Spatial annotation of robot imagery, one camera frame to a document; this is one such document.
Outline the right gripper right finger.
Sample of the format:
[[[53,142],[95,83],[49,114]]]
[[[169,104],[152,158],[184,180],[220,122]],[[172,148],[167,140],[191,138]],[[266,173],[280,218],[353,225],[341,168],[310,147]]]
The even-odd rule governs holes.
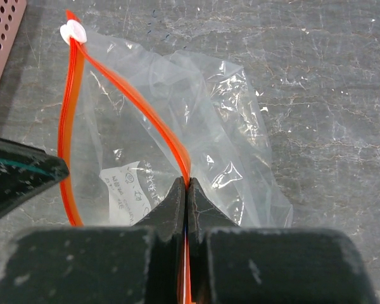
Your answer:
[[[209,200],[197,178],[193,177],[187,192],[187,233],[190,246],[197,246],[209,229],[239,227]]]

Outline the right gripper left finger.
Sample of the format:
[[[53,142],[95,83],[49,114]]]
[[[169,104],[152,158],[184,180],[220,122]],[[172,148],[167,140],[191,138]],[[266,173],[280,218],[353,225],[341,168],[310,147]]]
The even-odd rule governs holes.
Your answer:
[[[135,227],[152,227],[162,241],[182,240],[184,228],[186,186],[182,177],[176,178],[166,197]]]

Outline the clear zip top bag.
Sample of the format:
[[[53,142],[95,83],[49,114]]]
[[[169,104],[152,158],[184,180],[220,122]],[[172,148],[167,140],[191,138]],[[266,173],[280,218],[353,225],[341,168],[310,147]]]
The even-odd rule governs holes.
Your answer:
[[[161,56],[95,32],[66,12],[70,48],[58,154],[71,159],[78,102],[108,187],[109,221],[134,225],[178,175],[198,181],[213,224],[287,228],[293,207],[274,179],[269,137],[244,68],[200,53]]]

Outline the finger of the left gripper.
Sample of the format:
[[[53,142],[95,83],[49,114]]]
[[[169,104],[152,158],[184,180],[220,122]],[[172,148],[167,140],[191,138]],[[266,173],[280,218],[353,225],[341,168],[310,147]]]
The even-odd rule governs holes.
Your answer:
[[[62,158],[0,138],[0,219],[68,176]]]

